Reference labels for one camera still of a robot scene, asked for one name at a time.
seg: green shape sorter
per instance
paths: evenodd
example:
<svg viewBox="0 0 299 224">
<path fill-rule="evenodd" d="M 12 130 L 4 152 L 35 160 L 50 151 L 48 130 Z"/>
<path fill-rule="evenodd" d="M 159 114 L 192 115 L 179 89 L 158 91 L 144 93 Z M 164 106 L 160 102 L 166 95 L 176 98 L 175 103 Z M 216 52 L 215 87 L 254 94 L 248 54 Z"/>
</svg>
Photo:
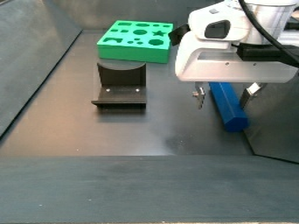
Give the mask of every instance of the green shape sorter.
<svg viewBox="0 0 299 224">
<path fill-rule="evenodd" d="M 174 25 L 118 20 L 98 42 L 103 59 L 167 63 Z"/>
</svg>

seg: black cable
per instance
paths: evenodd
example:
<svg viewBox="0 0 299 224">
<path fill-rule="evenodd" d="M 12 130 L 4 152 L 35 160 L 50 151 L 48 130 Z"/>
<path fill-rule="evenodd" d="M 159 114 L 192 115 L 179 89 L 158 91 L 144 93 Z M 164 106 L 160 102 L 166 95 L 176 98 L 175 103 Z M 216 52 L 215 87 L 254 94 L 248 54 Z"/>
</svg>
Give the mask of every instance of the black cable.
<svg viewBox="0 0 299 224">
<path fill-rule="evenodd" d="M 242 10 L 244 11 L 247 15 L 247 19 L 251 22 L 251 24 L 255 26 L 259 33 L 263 35 L 263 37 L 267 39 L 267 41 L 277 47 L 277 49 L 287 56 L 289 59 L 291 59 L 297 64 L 299 64 L 299 57 L 294 55 L 285 46 L 273 38 L 273 36 L 267 33 L 266 29 L 258 22 L 254 13 L 248 10 L 247 4 L 244 0 L 238 0 L 239 5 L 242 7 Z"/>
</svg>

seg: gray wall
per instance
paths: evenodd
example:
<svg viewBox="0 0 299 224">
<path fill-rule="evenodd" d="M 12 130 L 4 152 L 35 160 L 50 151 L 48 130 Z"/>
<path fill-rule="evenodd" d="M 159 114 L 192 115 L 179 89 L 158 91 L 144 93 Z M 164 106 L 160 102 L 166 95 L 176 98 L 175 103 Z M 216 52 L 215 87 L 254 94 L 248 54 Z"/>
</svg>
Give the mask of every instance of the gray wall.
<svg viewBox="0 0 299 224">
<path fill-rule="evenodd" d="M 54 0 L 86 30 L 107 29 L 116 20 L 187 23 L 190 12 L 220 0 Z"/>
<path fill-rule="evenodd" d="M 0 5 L 0 136 L 79 33 L 51 0 Z"/>
</svg>

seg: black holder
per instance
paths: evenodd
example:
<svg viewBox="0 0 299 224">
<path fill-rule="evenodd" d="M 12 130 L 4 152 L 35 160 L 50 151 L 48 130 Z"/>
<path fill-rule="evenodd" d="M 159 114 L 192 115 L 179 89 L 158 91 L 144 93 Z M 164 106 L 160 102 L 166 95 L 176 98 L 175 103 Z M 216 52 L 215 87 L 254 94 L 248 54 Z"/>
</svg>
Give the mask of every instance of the black holder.
<svg viewBox="0 0 299 224">
<path fill-rule="evenodd" d="M 98 107 L 146 107 L 146 64 L 128 70 L 116 70 L 98 63 L 102 87 L 92 101 Z"/>
<path fill-rule="evenodd" d="M 176 46 L 182 43 L 183 35 L 191 30 L 191 27 L 188 24 L 182 25 L 179 28 L 176 28 L 174 31 L 168 33 L 168 37 L 172 43 L 172 46 Z"/>
</svg>

